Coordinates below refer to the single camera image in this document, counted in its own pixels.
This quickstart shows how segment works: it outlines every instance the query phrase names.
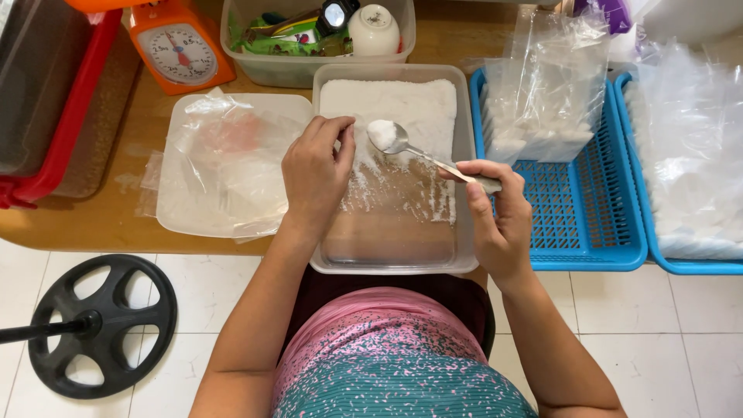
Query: black round base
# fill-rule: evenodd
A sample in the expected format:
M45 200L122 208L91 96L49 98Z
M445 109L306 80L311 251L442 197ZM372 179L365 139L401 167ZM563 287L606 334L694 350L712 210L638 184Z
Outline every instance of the black round base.
M80 300L73 291L75 282L104 266L111 267L106 281L94 294ZM137 270L146 274L160 292L160 300L143 309L128 308L124 297L126 284ZM46 338L31 339L28 354L36 375L47 387L74 399L103 398L139 382L165 354L178 315L175 292L168 277L148 260L127 254L95 257L65 273L39 302L31 325L47 324L55 309L62 314L64 322L84 318L85 329L62 334L51 353ZM147 324L156 325L160 335L142 364L132 368L123 353L124 336L129 328ZM65 375L65 369L78 354L98 363L104 378L102 385L83 385Z

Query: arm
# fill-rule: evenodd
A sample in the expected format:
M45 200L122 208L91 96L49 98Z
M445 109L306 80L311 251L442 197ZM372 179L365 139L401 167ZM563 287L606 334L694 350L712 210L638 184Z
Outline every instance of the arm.
M541 417L626 417L611 382L575 338L531 269L531 205L524 179L505 164L457 163L463 174L500 179L497 218L478 184L467 185L475 254L503 294L503 306ZM451 179L448 173L442 177Z
M282 162L289 210L219 333L190 417L271 415L273 373L302 273L348 186L353 122L315 117L289 147Z

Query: dark shorts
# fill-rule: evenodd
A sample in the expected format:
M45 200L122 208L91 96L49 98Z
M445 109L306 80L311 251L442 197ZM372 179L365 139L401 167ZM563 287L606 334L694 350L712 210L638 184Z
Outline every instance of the dark shorts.
M299 285L294 311L291 313L282 355L299 328L326 303L357 290L380 286L412 290L439 302L456 315L477 338L480 346L483 346L486 322L489 317L493 317L493 312L485 290L471 280L448 274L415 276L322 274L307 266Z

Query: metal pole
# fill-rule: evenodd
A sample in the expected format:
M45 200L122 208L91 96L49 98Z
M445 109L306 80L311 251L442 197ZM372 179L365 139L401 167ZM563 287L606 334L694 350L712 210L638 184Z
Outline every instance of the metal pole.
M69 322L0 329L0 344L30 340L37 337L51 337L52 335L67 334L69 332L80 332L87 328L88 321L85 318L79 318Z

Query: blue plastic basket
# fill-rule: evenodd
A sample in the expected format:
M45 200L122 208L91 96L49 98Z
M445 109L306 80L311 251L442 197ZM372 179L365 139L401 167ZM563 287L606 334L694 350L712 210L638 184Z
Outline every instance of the blue plastic basket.
M614 96L617 99L619 118L622 122L624 138L629 149L629 160L632 166L632 175L637 185L637 197L640 200L640 209L643 212L643 224L645 235L647 235L649 259L655 261L663 270L673 274L743 274L743 260L680 260L677 258L664 258L658 247L658 239L655 236L655 223L650 209L650 199L643 179L643 168L640 160L635 154L635 134L632 133L632 125L629 122L629 113L624 103L622 88L628 81L632 80L629 73L621 74L614 81Z
M479 95L481 69L470 80L475 149L485 158ZM549 271L632 271L647 257L635 183L611 84L598 133L567 163L517 161L533 206L531 265Z

